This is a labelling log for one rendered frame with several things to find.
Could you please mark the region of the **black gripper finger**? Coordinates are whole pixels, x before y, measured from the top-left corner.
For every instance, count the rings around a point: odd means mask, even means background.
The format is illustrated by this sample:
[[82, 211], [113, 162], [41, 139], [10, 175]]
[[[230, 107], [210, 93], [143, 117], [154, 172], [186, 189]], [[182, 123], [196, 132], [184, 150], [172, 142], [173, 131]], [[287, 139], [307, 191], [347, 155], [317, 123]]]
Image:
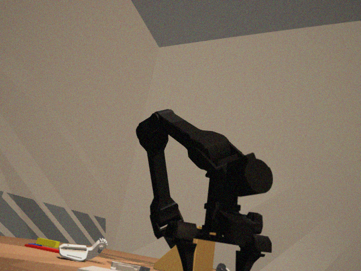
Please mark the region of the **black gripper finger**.
[[193, 271], [194, 266], [194, 252], [197, 243], [188, 243], [180, 241], [171, 241], [172, 244], [176, 244], [179, 256], [182, 262], [183, 271]]
[[262, 253], [236, 251], [236, 271], [250, 271], [253, 264], [264, 256]]

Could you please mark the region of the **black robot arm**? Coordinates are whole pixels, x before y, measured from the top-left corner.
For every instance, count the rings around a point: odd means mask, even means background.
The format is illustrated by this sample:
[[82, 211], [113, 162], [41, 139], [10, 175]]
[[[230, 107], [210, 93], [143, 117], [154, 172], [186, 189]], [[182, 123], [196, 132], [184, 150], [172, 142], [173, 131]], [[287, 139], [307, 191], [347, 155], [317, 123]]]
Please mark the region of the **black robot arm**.
[[[167, 177], [165, 147], [169, 136], [188, 151], [188, 157], [209, 178], [208, 196], [224, 196], [238, 199], [268, 192], [273, 184], [270, 167], [254, 153], [244, 155], [229, 142], [226, 136], [213, 131], [200, 130], [182, 119], [171, 109], [154, 112], [139, 123], [136, 135], [148, 156], [153, 201], [150, 205], [150, 221], [154, 236], [164, 237], [170, 249], [176, 244], [174, 238], [165, 237], [166, 227], [171, 221], [184, 221], [178, 204], [170, 197]], [[218, 204], [218, 205], [217, 205]], [[237, 207], [236, 207], [237, 206]], [[229, 241], [251, 243], [254, 234], [261, 234], [263, 216], [259, 213], [239, 213], [239, 206], [223, 209], [216, 202], [209, 216], [208, 231], [219, 231]]]

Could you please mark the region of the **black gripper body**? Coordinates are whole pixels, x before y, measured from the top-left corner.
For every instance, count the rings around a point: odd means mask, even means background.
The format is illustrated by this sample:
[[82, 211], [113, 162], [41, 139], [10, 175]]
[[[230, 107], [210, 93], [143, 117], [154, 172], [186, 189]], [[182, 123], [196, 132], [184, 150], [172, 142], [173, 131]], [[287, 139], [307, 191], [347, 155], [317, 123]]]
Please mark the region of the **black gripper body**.
[[[193, 243], [194, 239], [214, 241], [219, 243], [238, 245], [240, 247], [240, 251], [244, 252], [272, 253], [272, 243], [268, 236], [254, 234], [251, 243], [239, 240], [236, 242], [232, 242], [222, 237], [223, 235], [218, 230], [208, 231], [209, 216], [212, 212], [213, 206], [215, 206], [215, 203], [221, 202], [223, 203], [223, 209], [231, 209], [232, 204], [237, 204], [237, 201], [237, 199], [230, 197], [208, 196], [207, 203], [204, 204], [206, 214], [205, 224], [202, 225], [202, 229], [197, 228], [195, 223], [171, 221], [167, 224], [165, 237], [174, 238], [175, 241], [188, 243]], [[241, 205], [238, 206], [240, 211]], [[210, 235], [210, 232], [216, 233], [216, 235]]]

